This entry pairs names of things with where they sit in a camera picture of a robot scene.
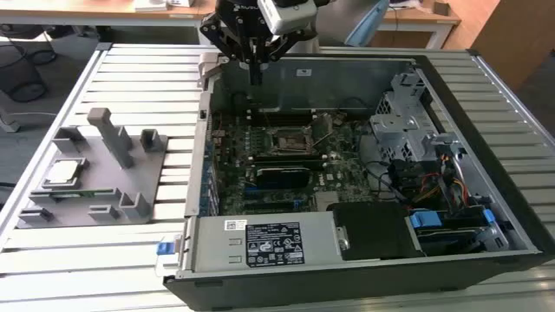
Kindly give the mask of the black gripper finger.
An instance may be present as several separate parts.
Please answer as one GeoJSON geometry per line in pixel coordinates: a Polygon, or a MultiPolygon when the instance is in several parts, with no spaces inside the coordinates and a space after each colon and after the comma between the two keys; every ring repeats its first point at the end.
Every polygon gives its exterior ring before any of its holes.
{"type": "Polygon", "coordinates": [[[200,32],[230,59],[238,60],[248,66],[250,84],[256,85],[256,63],[254,59],[252,41],[242,39],[240,43],[232,42],[231,45],[219,43],[218,39],[222,27],[224,29],[227,28],[227,26],[220,23],[216,13],[214,12],[203,19],[200,32]]]}
{"type": "Polygon", "coordinates": [[[316,32],[299,30],[278,36],[271,41],[271,33],[262,32],[256,37],[256,85],[262,84],[262,65],[276,62],[299,42],[315,39],[316,32]]]}

